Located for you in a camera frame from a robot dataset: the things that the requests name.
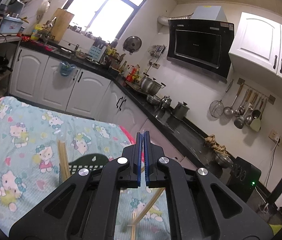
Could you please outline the chopsticks pair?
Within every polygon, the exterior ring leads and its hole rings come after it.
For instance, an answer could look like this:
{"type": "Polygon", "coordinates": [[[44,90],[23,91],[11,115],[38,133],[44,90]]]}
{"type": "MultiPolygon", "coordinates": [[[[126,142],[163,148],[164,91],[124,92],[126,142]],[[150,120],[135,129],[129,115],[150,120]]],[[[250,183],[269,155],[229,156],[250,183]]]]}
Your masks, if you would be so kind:
{"type": "MultiPolygon", "coordinates": [[[[132,212],[132,221],[134,222],[134,220],[137,217],[137,213],[135,211],[132,212]]],[[[131,240],[135,240],[136,239],[136,225],[132,224],[131,225],[131,240]]]]}
{"type": "Polygon", "coordinates": [[[148,186],[145,187],[148,197],[151,197],[147,202],[144,199],[134,198],[133,200],[138,200],[138,204],[133,208],[132,219],[128,223],[128,226],[135,226],[142,220],[154,220],[156,222],[163,222],[162,211],[156,205],[156,202],[163,195],[164,188],[154,188],[150,189],[148,186]]]}
{"type": "Polygon", "coordinates": [[[61,181],[65,182],[70,177],[69,162],[68,162],[65,142],[58,140],[57,149],[58,149],[59,162],[60,162],[61,181]]]}

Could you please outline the kitchen window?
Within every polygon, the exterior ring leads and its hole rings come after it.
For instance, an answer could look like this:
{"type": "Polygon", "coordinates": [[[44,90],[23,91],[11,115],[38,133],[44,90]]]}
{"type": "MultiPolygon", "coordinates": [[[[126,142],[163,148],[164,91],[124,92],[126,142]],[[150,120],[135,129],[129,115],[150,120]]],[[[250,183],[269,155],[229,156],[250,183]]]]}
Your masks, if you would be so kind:
{"type": "Polygon", "coordinates": [[[119,39],[146,0],[67,0],[62,7],[74,15],[71,27],[106,42],[119,39]]]}

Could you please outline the steel bowl on counter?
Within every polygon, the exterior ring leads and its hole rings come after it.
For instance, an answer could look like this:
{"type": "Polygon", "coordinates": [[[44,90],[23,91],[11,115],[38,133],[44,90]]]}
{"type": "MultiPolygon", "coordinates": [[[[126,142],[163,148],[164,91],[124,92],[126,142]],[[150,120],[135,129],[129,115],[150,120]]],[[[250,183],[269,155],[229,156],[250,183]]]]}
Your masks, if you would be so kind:
{"type": "Polygon", "coordinates": [[[215,154],[215,162],[222,168],[232,168],[233,161],[223,153],[215,154]]]}

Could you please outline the green plastic utensil basket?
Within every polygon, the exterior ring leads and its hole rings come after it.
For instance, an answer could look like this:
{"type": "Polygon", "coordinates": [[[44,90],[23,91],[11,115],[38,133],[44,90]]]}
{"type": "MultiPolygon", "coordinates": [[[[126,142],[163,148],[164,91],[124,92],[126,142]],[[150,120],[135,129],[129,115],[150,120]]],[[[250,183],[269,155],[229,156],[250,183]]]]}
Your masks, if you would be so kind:
{"type": "Polygon", "coordinates": [[[82,168],[89,169],[90,171],[102,169],[108,162],[109,159],[103,154],[86,154],[74,161],[68,162],[69,173],[70,175],[75,174],[82,168]]]}

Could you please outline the hello kitty tablecloth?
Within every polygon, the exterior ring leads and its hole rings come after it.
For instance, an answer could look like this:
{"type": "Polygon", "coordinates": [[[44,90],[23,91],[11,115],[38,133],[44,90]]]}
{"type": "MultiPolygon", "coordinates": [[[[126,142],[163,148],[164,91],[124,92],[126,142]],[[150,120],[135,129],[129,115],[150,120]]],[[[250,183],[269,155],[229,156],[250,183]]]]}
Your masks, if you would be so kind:
{"type": "Polygon", "coordinates": [[[57,141],[68,161],[99,153],[109,161],[135,144],[121,126],[44,110],[7,96],[0,99],[0,233],[61,184],[57,141]]]}

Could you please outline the steel canister with lid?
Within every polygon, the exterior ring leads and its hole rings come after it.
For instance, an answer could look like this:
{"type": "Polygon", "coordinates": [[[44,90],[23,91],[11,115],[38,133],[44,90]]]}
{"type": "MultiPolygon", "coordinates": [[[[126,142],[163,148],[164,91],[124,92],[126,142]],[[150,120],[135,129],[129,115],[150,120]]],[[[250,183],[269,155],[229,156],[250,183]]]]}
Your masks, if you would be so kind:
{"type": "Polygon", "coordinates": [[[189,107],[186,102],[178,102],[176,107],[172,111],[172,115],[178,120],[182,120],[187,112],[189,111],[189,107]]]}

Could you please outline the steel kettle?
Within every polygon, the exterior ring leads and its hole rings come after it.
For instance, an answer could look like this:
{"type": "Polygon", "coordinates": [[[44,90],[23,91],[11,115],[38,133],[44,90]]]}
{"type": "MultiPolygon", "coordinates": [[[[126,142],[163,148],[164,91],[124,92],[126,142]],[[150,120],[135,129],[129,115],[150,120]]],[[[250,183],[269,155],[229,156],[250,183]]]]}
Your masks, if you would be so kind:
{"type": "Polygon", "coordinates": [[[161,109],[168,109],[171,105],[172,99],[170,96],[164,96],[160,101],[160,108],[161,109]]]}

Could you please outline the white upper cabinet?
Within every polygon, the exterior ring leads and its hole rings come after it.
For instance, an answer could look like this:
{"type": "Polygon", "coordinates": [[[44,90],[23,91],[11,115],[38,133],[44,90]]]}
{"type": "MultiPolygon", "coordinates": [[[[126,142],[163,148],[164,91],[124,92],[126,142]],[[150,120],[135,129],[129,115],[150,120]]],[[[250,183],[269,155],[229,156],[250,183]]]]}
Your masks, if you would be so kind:
{"type": "Polygon", "coordinates": [[[229,56],[234,71],[250,79],[264,83],[282,79],[282,25],[241,13],[229,56]]]}

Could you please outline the steel stock pot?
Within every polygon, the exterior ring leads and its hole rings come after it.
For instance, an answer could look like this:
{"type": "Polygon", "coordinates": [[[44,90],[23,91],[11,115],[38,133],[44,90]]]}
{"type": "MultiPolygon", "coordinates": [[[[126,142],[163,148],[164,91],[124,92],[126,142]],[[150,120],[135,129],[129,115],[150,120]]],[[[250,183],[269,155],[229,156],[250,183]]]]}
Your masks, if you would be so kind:
{"type": "Polygon", "coordinates": [[[154,77],[150,78],[149,75],[145,73],[140,83],[141,90],[151,96],[156,95],[160,89],[165,87],[166,84],[162,82],[158,83],[154,77]]]}

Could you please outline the black range hood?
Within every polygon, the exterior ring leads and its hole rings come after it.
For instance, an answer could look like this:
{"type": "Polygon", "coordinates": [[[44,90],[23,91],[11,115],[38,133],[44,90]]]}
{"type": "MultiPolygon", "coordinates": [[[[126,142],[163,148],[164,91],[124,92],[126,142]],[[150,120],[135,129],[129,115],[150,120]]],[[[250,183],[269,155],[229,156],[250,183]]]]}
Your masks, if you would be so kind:
{"type": "Polygon", "coordinates": [[[204,19],[168,20],[167,60],[227,83],[234,24],[204,19]]]}

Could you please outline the red sauce bottle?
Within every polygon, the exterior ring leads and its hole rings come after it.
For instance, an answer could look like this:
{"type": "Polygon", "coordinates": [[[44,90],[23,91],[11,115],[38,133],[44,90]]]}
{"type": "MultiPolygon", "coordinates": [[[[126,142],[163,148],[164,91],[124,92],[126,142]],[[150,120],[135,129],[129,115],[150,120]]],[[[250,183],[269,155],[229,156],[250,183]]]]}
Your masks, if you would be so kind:
{"type": "Polygon", "coordinates": [[[126,77],[126,81],[134,83],[134,81],[136,80],[136,78],[139,75],[139,71],[140,71],[140,66],[137,64],[136,66],[134,66],[131,71],[129,72],[129,74],[126,77]]]}

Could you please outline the blue hanging basket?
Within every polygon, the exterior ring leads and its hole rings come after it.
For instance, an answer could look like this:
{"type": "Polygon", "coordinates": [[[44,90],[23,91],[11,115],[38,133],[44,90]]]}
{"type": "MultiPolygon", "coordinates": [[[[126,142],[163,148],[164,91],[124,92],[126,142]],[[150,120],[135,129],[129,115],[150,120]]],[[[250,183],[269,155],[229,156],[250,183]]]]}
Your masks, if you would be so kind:
{"type": "Polygon", "coordinates": [[[76,68],[75,64],[70,64],[66,61],[61,61],[59,64],[59,72],[61,76],[64,77],[69,76],[75,68],[76,68]]]}

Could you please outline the blue knife block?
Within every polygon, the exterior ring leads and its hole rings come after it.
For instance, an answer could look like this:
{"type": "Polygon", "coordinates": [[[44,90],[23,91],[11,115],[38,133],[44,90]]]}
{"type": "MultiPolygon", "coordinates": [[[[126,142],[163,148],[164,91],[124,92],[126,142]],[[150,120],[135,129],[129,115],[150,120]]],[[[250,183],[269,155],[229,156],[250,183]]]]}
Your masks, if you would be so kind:
{"type": "Polygon", "coordinates": [[[106,42],[101,37],[96,38],[87,57],[92,61],[100,62],[101,57],[106,50],[106,46],[106,42]]]}

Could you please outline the hanging pot lid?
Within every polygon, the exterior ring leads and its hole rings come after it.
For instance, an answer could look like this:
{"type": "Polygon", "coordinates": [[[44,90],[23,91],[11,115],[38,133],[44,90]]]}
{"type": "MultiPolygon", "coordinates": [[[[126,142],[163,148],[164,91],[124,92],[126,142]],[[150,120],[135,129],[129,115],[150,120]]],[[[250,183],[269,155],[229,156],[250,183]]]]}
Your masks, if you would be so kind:
{"type": "Polygon", "coordinates": [[[130,54],[137,52],[142,46],[142,40],[137,36],[130,36],[125,39],[123,43],[123,50],[128,51],[130,54]]]}

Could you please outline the wooden cutting board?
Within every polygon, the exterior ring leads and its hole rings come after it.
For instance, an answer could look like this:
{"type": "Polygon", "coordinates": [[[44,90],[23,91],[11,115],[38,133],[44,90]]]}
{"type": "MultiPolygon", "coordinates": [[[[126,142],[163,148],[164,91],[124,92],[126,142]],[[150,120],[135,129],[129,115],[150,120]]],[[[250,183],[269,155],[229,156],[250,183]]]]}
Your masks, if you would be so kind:
{"type": "Polygon", "coordinates": [[[60,42],[73,17],[74,14],[71,12],[57,8],[51,18],[53,27],[50,39],[55,42],[60,42]]]}

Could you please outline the light blue storage box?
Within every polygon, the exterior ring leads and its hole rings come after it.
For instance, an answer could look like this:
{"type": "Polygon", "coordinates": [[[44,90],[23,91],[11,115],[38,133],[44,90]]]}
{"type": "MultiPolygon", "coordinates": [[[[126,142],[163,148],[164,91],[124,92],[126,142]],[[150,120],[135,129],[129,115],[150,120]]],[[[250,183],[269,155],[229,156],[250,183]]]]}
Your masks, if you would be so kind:
{"type": "Polygon", "coordinates": [[[14,18],[10,16],[6,16],[3,18],[0,26],[0,34],[3,35],[14,35],[17,34],[21,27],[22,27],[23,21],[19,18],[14,18]]]}

